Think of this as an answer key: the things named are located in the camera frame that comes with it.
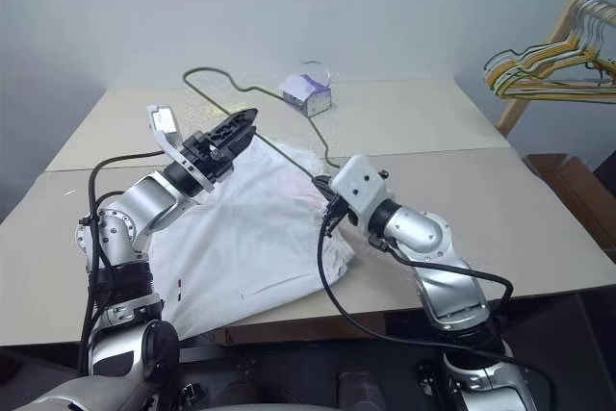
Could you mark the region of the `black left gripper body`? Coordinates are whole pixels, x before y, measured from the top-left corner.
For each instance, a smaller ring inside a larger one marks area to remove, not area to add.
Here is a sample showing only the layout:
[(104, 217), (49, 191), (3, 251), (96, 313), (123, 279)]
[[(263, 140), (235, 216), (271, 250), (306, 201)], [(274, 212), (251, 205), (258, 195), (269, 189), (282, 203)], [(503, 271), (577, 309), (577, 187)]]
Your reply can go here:
[(235, 134), (231, 129), (195, 132), (183, 143), (181, 153), (209, 181), (217, 181), (233, 163), (229, 146)]

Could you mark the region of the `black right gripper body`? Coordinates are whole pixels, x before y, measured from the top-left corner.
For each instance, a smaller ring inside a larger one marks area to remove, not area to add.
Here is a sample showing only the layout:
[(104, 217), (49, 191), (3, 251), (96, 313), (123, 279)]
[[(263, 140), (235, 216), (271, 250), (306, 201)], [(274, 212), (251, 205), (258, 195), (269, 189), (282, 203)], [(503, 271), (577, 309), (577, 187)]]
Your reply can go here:
[(338, 194), (335, 194), (328, 202), (321, 224), (321, 234), (330, 238), (340, 222), (350, 212), (348, 203)]

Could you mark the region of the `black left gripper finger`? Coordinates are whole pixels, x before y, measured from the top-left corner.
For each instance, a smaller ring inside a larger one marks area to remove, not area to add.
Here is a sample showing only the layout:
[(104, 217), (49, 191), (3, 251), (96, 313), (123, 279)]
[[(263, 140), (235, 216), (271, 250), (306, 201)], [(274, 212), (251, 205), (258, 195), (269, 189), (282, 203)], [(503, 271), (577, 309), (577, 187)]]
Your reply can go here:
[(225, 145), (228, 154), (240, 155), (243, 153), (251, 144), (255, 133), (256, 127), (254, 125), (236, 131)]
[(255, 119), (258, 110), (250, 108), (231, 114), (224, 121), (207, 133), (209, 141), (234, 141), (239, 140), (246, 134), (254, 134)]

